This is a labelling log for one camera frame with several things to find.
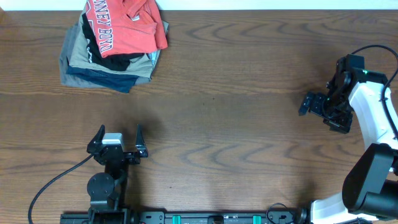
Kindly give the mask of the coral red t-shirt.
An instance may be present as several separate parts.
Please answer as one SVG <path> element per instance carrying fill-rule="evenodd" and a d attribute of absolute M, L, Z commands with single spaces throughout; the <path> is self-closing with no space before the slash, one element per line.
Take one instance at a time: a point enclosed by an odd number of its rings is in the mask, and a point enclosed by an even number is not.
<path fill-rule="evenodd" d="M 87 0 L 85 14 L 103 58 L 168 47 L 155 0 Z"/>

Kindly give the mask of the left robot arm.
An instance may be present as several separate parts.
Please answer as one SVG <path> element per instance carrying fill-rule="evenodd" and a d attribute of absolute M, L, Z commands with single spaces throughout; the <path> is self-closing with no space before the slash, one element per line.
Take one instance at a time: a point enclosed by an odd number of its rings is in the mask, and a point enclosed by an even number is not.
<path fill-rule="evenodd" d="M 124 150 L 121 133 L 107 133 L 102 125 L 87 145 L 87 153 L 104 166 L 87 183 L 90 196 L 89 223 L 138 223 L 131 209 L 124 204 L 129 166 L 138 165 L 149 155 L 141 127 L 136 129 L 136 150 Z"/>

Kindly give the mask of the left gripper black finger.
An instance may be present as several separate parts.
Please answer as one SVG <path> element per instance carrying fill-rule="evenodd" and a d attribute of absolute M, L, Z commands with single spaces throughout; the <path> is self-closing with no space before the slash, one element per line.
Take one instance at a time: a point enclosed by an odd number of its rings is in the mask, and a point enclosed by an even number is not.
<path fill-rule="evenodd" d="M 102 145 L 102 139 L 105 135 L 105 125 L 101 125 L 98 132 L 94 135 L 93 139 L 88 143 L 86 151 L 96 152 Z"/>
<path fill-rule="evenodd" d="M 141 126 L 138 124 L 136 129 L 136 149 L 140 157 L 148 157 L 148 150 L 142 135 Z"/>

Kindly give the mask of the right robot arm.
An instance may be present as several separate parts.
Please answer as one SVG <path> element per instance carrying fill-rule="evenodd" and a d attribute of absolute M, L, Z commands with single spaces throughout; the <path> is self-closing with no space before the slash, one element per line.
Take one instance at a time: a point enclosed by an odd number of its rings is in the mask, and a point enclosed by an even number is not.
<path fill-rule="evenodd" d="M 307 93 L 299 115 L 313 113 L 332 131 L 347 134 L 354 117 L 364 141 L 364 154 L 343 182 L 342 191 L 310 204 L 307 223 L 372 223 L 397 219 L 397 114 L 388 79 L 367 70 L 364 57 L 348 54 L 336 63 L 326 87 Z"/>

